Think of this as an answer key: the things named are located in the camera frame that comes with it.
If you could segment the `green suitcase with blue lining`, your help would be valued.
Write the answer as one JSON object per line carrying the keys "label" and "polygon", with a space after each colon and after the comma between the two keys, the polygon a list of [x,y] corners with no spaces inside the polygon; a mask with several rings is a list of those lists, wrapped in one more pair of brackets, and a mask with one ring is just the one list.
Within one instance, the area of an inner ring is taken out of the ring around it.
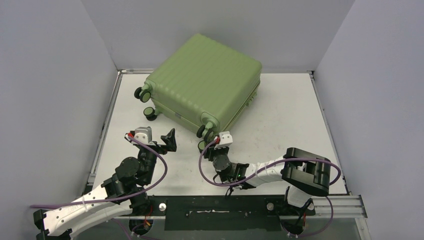
{"label": "green suitcase with blue lining", "polygon": [[229,131],[257,95],[262,63],[200,33],[149,74],[134,91],[152,101],[144,115],[162,114],[208,142]]}

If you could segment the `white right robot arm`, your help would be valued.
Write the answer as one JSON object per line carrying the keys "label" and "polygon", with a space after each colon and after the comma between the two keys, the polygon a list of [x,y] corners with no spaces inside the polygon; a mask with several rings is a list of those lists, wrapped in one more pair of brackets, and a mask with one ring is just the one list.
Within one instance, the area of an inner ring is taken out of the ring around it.
{"label": "white right robot arm", "polygon": [[212,162],[220,185],[248,190],[260,185],[285,181],[289,183],[283,199],[284,210],[295,214],[312,197],[329,195],[331,161],[323,156],[289,147],[286,153],[275,159],[260,163],[235,163],[228,157],[229,148],[206,147],[201,156]]}

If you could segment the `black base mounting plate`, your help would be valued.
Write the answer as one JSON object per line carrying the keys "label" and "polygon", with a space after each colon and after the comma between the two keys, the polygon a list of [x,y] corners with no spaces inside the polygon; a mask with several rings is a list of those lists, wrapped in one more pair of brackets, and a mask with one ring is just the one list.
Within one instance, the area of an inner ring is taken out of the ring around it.
{"label": "black base mounting plate", "polygon": [[166,231],[280,231],[304,227],[314,216],[312,204],[294,207],[280,195],[150,196],[145,215],[130,214],[128,227],[145,235],[154,223],[164,221]]}

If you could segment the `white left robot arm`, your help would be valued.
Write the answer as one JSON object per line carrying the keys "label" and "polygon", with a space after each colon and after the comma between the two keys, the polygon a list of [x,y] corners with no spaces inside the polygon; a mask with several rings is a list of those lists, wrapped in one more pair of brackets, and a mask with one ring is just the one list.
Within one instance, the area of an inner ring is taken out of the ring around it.
{"label": "white left robot arm", "polygon": [[138,148],[136,157],[126,157],[111,177],[69,203],[36,205],[34,225],[37,240],[72,240],[85,230],[125,215],[143,215],[152,209],[147,191],[162,182],[168,172],[163,156],[176,152],[176,130],[152,139],[151,127],[138,127],[124,138]]}

